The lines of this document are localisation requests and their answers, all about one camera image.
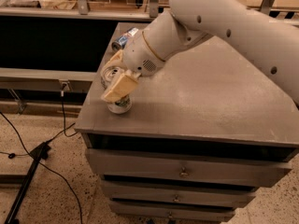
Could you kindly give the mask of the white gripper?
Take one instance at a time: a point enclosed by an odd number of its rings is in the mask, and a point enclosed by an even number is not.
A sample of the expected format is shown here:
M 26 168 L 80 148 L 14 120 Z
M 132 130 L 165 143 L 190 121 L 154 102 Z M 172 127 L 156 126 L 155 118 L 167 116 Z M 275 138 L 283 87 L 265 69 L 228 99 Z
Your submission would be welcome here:
M 150 77 L 164 65 L 165 62 L 149 48 L 144 33 L 139 31 L 124 50 L 118 50 L 102 67 L 101 78 L 105 86 L 101 98 L 107 103 L 118 102 L 136 88 L 140 74 Z

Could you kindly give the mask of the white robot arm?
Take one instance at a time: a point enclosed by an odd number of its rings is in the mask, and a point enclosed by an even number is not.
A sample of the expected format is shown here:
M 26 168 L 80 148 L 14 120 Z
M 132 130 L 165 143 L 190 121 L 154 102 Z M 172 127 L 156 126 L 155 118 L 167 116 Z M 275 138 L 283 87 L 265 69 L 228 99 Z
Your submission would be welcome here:
M 236 0 L 169 0 L 169 5 L 107 63 L 120 71 L 102 94 L 104 101 L 119 101 L 140 77 L 155 74 L 175 54 L 216 36 L 299 103 L 298 28 Z

